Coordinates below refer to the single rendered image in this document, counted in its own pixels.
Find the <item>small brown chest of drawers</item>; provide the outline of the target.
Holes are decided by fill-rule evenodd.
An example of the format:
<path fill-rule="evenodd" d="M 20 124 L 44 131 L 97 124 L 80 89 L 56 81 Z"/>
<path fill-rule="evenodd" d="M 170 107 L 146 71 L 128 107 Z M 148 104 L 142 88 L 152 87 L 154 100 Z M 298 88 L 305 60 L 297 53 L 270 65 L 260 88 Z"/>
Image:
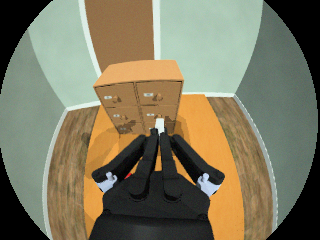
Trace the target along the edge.
<path fill-rule="evenodd" d="M 118 64 L 109 65 L 106 70 L 101 74 L 98 80 L 93 85 L 94 91 L 101 102 L 105 112 L 107 113 L 109 119 L 112 124 L 114 123 L 141 123 L 143 124 L 145 133 L 119 133 L 119 134 L 150 134 L 146 133 L 144 121 L 142 117 L 141 107 L 140 106 L 156 106 L 156 105 L 140 105 L 136 82 L 144 82 L 144 81 L 181 81 L 181 88 L 179 94 L 178 104 L 162 104 L 162 105 L 178 105 L 175 121 L 164 121 L 164 122 L 175 122 L 173 132 L 175 130 L 175 125 L 177 121 L 181 95 L 183 90 L 184 78 L 182 73 L 178 67 L 176 60 L 142 60 L 142 61 L 132 61 L 132 62 L 124 62 Z M 127 106 L 112 106 L 112 107 L 104 107 L 97 91 L 96 87 L 113 85 L 113 84 L 121 84 L 121 83 L 134 83 L 135 93 L 138 105 L 127 105 Z M 110 118 L 106 108 L 113 107 L 129 107 L 129 106 L 138 106 L 141 116 L 141 122 L 113 122 Z"/>

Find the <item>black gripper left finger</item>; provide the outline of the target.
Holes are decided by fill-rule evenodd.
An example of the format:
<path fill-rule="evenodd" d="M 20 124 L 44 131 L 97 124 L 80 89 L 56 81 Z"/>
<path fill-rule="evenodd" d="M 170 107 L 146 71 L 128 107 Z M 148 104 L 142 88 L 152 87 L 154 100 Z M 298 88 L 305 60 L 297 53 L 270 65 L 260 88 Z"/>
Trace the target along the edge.
<path fill-rule="evenodd" d="M 105 193 L 124 180 L 139 161 L 128 185 L 128 191 L 136 200 L 145 196 L 150 171 L 155 171 L 160 146 L 159 128 L 160 118 L 157 118 L 155 128 L 150 129 L 150 137 L 144 134 L 139 135 L 108 164 L 92 172 L 91 176 L 102 192 Z M 141 157 L 142 159 L 139 160 Z"/>

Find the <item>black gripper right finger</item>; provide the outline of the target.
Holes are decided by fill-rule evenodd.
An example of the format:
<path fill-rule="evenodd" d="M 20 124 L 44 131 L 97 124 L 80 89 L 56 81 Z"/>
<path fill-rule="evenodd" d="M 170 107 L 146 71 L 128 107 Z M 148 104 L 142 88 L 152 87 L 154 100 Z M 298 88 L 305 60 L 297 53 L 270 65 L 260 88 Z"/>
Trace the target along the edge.
<path fill-rule="evenodd" d="M 172 151 L 199 189 L 209 197 L 217 192 L 225 174 L 210 166 L 179 134 L 169 136 L 164 118 L 160 118 L 159 141 L 164 196 L 167 200 L 179 199 L 182 191 Z"/>

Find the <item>dark brown drawer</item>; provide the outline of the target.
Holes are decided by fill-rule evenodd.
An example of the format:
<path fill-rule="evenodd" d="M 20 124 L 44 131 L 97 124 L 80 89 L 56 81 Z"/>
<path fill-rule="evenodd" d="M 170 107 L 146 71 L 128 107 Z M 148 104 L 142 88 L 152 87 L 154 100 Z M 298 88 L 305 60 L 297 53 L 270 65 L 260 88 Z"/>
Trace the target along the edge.
<path fill-rule="evenodd" d="M 175 121 L 177 105 L 141 106 L 144 122 L 153 122 L 157 118 L 164 121 Z"/>
<path fill-rule="evenodd" d="M 119 133 L 144 133 L 141 123 L 114 123 Z M 128 131 L 127 131 L 128 130 Z"/>
<path fill-rule="evenodd" d="M 141 122 L 138 106 L 106 108 L 106 111 L 113 122 Z"/>
<path fill-rule="evenodd" d="M 138 105 L 133 82 L 100 86 L 95 89 L 104 107 Z"/>
<path fill-rule="evenodd" d="M 181 81 L 136 82 L 140 105 L 178 104 Z"/>
<path fill-rule="evenodd" d="M 146 133 L 150 133 L 150 129 L 155 128 L 156 122 L 144 122 Z M 164 122 L 164 127 L 168 133 L 173 132 L 174 122 Z"/>

